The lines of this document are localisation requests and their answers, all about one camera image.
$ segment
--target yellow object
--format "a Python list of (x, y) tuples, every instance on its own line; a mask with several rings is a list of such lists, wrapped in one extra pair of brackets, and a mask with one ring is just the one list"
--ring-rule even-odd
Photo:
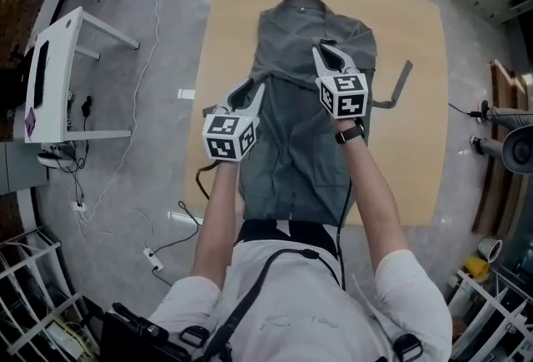
[(475, 280), (484, 280), (490, 267), (491, 265), (487, 261), (474, 256), (468, 257), (465, 263), (465, 268), (474, 276)]

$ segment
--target white t-shirt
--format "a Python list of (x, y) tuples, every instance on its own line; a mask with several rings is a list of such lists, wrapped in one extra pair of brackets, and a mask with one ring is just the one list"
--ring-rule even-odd
[[(237, 298), (242, 297), (267, 258), (283, 248), (317, 251), (341, 279), (338, 261), (322, 248), (287, 241), (251, 241), (235, 247), (224, 288), (237, 288)], [(410, 251), (395, 251), (381, 261), (376, 288), (377, 309), (421, 341), (421, 360), (444, 362), (450, 358), (450, 312), (441, 292)], [(221, 291), (209, 279), (187, 277), (174, 284), (150, 321), (179, 333), (188, 326), (201, 325), (220, 297)], [(298, 254), (283, 254), (274, 260), (261, 293), (230, 344), (236, 362), (395, 359), (377, 321), (337, 285), (319, 260)]]

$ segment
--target black wristwatch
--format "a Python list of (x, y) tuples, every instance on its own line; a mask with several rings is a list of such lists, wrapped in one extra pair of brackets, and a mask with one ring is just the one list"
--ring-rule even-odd
[(340, 131), (335, 135), (335, 140), (339, 145), (344, 145), (350, 139), (356, 138), (357, 136), (364, 136), (365, 133), (361, 126), (357, 123), (354, 123), (352, 128), (348, 128), (345, 131)]

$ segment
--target power strip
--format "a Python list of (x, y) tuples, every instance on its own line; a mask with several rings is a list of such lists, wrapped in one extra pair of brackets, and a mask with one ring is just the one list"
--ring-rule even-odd
[(147, 258), (150, 263), (156, 268), (156, 270), (163, 270), (165, 265), (159, 260), (159, 257), (157, 255), (153, 254), (153, 250), (151, 248), (145, 248), (142, 252)]

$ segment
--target white desk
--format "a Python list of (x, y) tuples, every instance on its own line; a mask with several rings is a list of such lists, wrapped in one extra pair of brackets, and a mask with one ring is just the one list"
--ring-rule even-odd
[[(139, 48), (139, 41), (110, 27), (101, 20), (83, 11), (81, 7), (71, 11), (66, 16), (39, 33), (35, 42), (35, 53), (27, 84), (26, 107), (24, 118), (28, 117), (30, 109), (35, 114), (35, 128), (28, 136), (24, 127), (26, 143), (59, 143), (61, 141), (105, 139), (111, 137), (129, 137), (132, 132), (116, 131), (69, 131), (67, 130), (67, 93), (72, 70), (74, 52), (100, 59), (100, 54), (77, 45), (77, 37), (83, 23), (106, 33), (118, 41), (126, 43), (132, 48)], [(42, 104), (33, 108), (33, 93), (37, 75), (39, 50), (48, 41), (47, 64), (44, 74)]]

